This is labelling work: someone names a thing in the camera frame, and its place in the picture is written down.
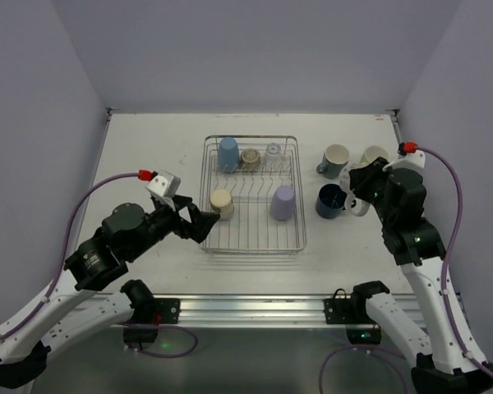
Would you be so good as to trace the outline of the white floral mug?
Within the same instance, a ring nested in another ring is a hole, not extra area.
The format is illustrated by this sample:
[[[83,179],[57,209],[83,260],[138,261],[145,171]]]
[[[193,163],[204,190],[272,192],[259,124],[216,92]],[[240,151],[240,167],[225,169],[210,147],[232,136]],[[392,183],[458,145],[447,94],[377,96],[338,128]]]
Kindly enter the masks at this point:
[[[363,217],[370,208],[370,204],[358,199],[350,188],[350,171],[361,167],[362,165],[360,163],[348,162],[338,176],[340,189],[346,194],[344,208],[354,217]]]

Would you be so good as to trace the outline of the brown and cream cup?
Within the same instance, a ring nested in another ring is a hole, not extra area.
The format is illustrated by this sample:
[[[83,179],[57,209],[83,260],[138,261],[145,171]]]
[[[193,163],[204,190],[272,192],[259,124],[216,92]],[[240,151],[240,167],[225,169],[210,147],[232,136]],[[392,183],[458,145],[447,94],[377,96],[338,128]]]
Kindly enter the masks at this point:
[[[226,189],[216,189],[210,194],[210,206],[222,221],[229,220],[234,213],[233,197]]]

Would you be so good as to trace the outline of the light green mug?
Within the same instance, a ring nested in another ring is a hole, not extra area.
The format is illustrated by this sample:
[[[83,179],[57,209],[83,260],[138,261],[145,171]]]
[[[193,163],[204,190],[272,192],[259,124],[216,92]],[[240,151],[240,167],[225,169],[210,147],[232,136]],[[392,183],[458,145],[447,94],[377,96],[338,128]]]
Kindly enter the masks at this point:
[[[383,158],[386,161],[389,161],[389,153],[381,146],[371,145],[363,150],[359,163],[362,165],[368,165],[374,162],[377,158]]]

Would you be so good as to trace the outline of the teal grey mug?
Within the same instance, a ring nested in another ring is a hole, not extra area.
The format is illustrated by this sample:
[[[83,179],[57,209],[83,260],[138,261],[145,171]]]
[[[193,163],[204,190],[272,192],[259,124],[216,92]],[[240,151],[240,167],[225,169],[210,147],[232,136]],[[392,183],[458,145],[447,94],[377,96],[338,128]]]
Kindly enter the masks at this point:
[[[344,145],[332,144],[325,149],[321,163],[316,167],[316,173],[333,180],[338,177],[349,159],[350,153]]]

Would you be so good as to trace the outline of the dark blue mug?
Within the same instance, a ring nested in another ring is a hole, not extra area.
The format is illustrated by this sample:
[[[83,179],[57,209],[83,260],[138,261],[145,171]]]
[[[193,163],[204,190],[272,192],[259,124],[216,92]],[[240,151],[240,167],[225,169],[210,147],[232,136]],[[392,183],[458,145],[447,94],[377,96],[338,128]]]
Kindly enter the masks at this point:
[[[344,204],[347,198],[337,184],[326,184],[322,186],[316,198],[316,213],[324,219],[334,219],[345,210]]]

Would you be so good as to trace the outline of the lavender tumbler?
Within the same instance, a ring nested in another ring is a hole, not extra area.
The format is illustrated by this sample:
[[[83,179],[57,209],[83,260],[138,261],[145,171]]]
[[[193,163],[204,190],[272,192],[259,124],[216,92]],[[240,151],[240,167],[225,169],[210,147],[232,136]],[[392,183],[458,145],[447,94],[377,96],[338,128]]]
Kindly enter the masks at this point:
[[[296,207],[296,194],[291,186],[280,186],[270,203],[270,216],[278,221],[289,220]]]

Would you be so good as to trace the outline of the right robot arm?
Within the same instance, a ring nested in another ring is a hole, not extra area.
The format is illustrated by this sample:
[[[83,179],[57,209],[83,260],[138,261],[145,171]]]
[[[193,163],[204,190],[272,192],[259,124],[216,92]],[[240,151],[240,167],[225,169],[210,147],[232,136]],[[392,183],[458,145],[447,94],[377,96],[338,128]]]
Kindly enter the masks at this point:
[[[340,177],[347,202],[373,207],[386,249],[407,278],[425,322],[420,328],[380,281],[353,288],[355,312],[382,328],[411,367],[418,393],[484,393],[493,388],[493,363],[474,340],[454,292],[440,233],[424,217],[422,176],[384,158],[349,164]]]

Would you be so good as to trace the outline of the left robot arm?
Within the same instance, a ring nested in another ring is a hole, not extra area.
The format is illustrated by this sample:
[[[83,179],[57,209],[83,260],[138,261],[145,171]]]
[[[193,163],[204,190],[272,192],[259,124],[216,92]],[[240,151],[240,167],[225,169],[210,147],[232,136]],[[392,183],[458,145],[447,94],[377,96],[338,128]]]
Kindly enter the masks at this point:
[[[130,280],[98,304],[75,312],[82,302],[128,271],[167,235],[201,243],[220,216],[201,212],[191,198],[176,196],[170,208],[159,201],[147,213],[140,205],[117,206],[94,235],[64,263],[63,273],[42,309],[11,336],[17,318],[0,326],[0,387],[16,389],[36,379],[47,363],[112,324],[152,317],[154,297],[141,280]]]

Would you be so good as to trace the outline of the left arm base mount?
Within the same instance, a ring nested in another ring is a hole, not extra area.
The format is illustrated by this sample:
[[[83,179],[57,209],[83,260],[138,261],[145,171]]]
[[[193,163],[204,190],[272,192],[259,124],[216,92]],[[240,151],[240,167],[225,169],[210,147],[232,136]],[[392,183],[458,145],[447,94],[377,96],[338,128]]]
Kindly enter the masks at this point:
[[[178,298],[155,298],[152,304],[140,306],[127,321],[129,324],[177,324],[181,301]],[[127,346],[144,350],[158,338],[158,332],[148,328],[129,328],[122,331],[122,340]]]

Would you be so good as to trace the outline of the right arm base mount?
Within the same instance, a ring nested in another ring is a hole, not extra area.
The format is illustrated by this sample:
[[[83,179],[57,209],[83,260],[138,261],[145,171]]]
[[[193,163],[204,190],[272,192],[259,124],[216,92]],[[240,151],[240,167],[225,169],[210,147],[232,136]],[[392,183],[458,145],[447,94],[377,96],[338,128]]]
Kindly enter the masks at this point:
[[[343,288],[324,299],[324,315],[327,324],[344,326],[346,337],[352,345],[379,345],[382,341],[379,325],[365,312],[357,312],[351,296]]]

